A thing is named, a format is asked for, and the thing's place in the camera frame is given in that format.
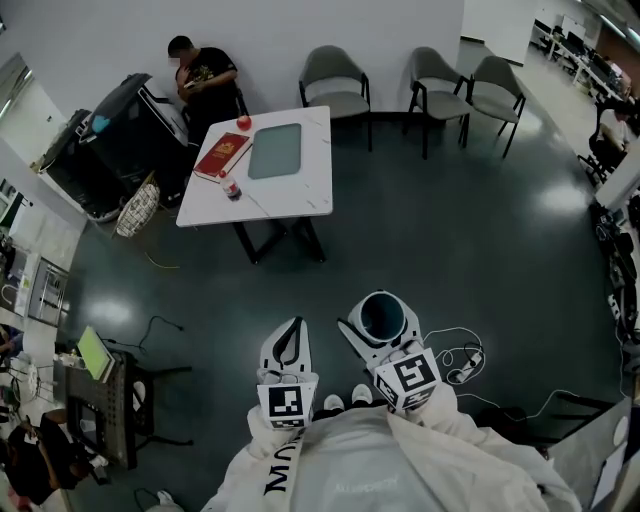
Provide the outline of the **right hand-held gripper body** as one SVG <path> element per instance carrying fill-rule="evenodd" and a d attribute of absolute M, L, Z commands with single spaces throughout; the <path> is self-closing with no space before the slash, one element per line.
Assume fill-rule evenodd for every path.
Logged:
<path fill-rule="evenodd" d="M 421 406 L 442 382 L 433 350 L 421 342 L 368 349 L 366 368 L 374 387 L 395 410 Z"/>

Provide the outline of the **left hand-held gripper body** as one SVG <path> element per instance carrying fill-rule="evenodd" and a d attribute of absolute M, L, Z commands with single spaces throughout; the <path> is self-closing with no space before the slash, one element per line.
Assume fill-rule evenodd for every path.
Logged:
<path fill-rule="evenodd" d="M 311 423 L 319 376 L 313 371 L 257 370 L 262 416 L 271 429 L 304 428 Z"/>

